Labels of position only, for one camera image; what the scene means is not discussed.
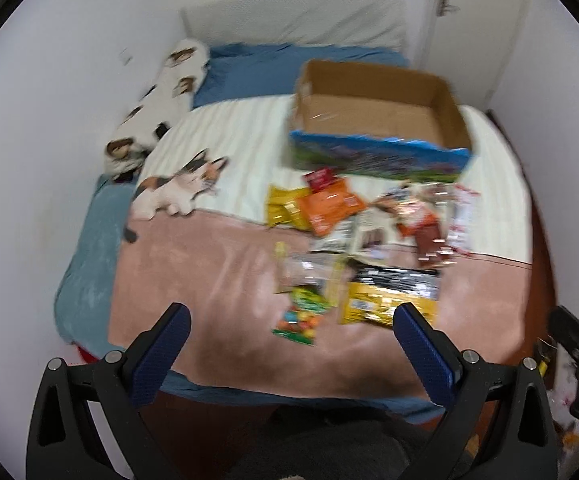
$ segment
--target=metal screw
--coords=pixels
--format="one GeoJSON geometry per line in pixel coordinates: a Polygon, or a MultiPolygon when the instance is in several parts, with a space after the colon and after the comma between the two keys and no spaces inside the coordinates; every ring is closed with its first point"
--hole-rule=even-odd
{"type": "Polygon", "coordinates": [[[60,357],[54,357],[47,363],[47,368],[50,370],[58,370],[63,365],[63,360],[60,357]]]}
{"type": "Polygon", "coordinates": [[[110,364],[117,363],[122,358],[123,352],[121,352],[120,350],[112,350],[111,352],[107,352],[107,355],[105,355],[105,361],[107,361],[110,364]]]}
{"type": "Polygon", "coordinates": [[[478,352],[474,350],[465,350],[463,352],[463,359],[470,364],[476,364],[480,358],[481,357],[478,355],[478,352]]]}
{"type": "Polygon", "coordinates": [[[523,365],[528,370],[536,370],[536,361],[532,357],[525,357],[523,359],[523,365]]]}

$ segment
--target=cardboard box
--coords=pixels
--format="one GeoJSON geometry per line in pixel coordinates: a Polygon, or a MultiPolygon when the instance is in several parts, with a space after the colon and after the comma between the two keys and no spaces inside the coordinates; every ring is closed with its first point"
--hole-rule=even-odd
{"type": "Polygon", "coordinates": [[[291,130],[300,170],[453,182],[472,149],[444,80],[360,62],[305,63],[291,130]]]}

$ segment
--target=white wall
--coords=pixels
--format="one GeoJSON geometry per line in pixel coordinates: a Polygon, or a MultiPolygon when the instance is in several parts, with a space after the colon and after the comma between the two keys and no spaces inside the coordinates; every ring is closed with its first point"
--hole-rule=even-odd
{"type": "MultiPolygon", "coordinates": [[[[25,0],[0,30],[0,458],[16,478],[44,365],[77,360],[52,300],[102,148],[181,37],[185,1],[25,0]]],[[[417,45],[427,0],[406,1],[417,45]]]]}
{"type": "Polygon", "coordinates": [[[536,194],[558,301],[579,316],[579,25],[559,0],[531,0],[491,107],[536,194]]]}

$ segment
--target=white headboard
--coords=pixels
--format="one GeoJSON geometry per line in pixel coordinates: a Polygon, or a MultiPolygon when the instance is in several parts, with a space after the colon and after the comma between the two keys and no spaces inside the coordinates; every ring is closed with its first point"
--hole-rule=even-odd
{"type": "Polygon", "coordinates": [[[297,43],[405,48],[404,0],[210,0],[183,9],[189,37],[211,45],[297,43]]]}

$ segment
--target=white door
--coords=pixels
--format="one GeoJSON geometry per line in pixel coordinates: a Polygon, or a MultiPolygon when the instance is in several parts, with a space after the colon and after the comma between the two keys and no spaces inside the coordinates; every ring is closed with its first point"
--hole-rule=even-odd
{"type": "Polygon", "coordinates": [[[437,0],[422,69],[484,109],[514,46],[528,0],[437,0]]]}

